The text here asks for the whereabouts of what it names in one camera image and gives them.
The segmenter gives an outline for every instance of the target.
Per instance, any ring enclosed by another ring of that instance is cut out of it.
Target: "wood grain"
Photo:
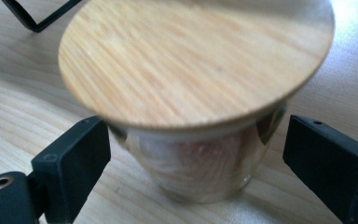
[[[20,2],[40,21],[66,1]],[[66,90],[58,66],[62,34],[85,3],[36,35],[0,2],[0,174],[29,174],[33,156],[92,115]],[[245,189],[221,203],[175,203],[112,138],[112,160],[76,223],[339,223],[282,161],[290,114],[319,119],[358,140],[358,1],[332,4],[332,48],[290,101],[271,149]]]
[[[59,63],[105,119],[183,130],[266,115],[315,72],[333,33],[326,0],[92,0]]]

